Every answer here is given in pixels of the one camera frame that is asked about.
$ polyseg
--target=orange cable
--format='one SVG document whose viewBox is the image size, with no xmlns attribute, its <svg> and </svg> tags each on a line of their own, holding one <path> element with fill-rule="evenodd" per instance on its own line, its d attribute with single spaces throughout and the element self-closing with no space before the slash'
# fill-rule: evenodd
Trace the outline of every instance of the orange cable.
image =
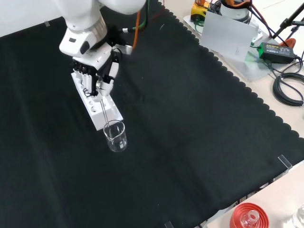
<svg viewBox="0 0 304 228">
<path fill-rule="evenodd" d="M 135 37 L 133 42 L 133 50 L 136 48 L 137 40 L 138 40 L 138 30 L 139 30 L 139 19 L 141 17 L 141 12 L 137 12 L 137 18 L 136 18 L 136 30 L 135 30 Z"/>
</svg>

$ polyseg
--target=white wall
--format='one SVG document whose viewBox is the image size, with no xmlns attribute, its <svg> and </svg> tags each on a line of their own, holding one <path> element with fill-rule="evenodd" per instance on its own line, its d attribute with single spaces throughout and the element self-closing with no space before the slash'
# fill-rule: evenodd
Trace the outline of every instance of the white wall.
<svg viewBox="0 0 304 228">
<path fill-rule="evenodd" d="M 60 16 L 52 0 L 0 0 L 0 37 Z"/>
</svg>

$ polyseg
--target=glass beaker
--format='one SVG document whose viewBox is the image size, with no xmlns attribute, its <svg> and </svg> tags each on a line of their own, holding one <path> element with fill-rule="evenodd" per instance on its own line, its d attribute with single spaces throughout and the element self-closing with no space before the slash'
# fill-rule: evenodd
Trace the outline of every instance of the glass beaker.
<svg viewBox="0 0 304 228">
<path fill-rule="evenodd" d="M 127 137 L 125 135 L 125 126 L 119 120 L 111 120 L 104 126 L 108 146 L 113 152 L 124 151 L 127 147 Z"/>
</svg>

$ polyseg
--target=transparent container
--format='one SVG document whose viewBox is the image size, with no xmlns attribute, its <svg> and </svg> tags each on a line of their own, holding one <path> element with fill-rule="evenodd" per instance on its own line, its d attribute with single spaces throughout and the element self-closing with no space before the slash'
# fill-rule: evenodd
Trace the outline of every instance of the transparent container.
<svg viewBox="0 0 304 228">
<path fill-rule="evenodd" d="M 258 228 L 260 215 L 256 210 L 245 213 L 241 218 L 243 228 Z"/>
<path fill-rule="evenodd" d="M 304 204 L 292 215 L 291 220 L 294 227 L 304 228 Z"/>
<path fill-rule="evenodd" d="M 108 146 L 113 152 L 124 151 L 127 147 L 127 137 L 125 135 L 125 126 L 119 120 L 111 120 L 104 126 Z"/>
</svg>

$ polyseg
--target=electronic device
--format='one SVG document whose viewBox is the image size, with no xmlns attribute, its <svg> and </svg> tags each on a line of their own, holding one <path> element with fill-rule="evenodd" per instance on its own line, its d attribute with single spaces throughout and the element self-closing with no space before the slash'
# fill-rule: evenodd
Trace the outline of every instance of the electronic device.
<svg viewBox="0 0 304 228">
<path fill-rule="evenodd" d="M 280 46 L 262 42 L 257 49 L 260 59 L 269 60 L 272 63 L 291 63 L 296 55 L 291 47 Z"/>
</svg>

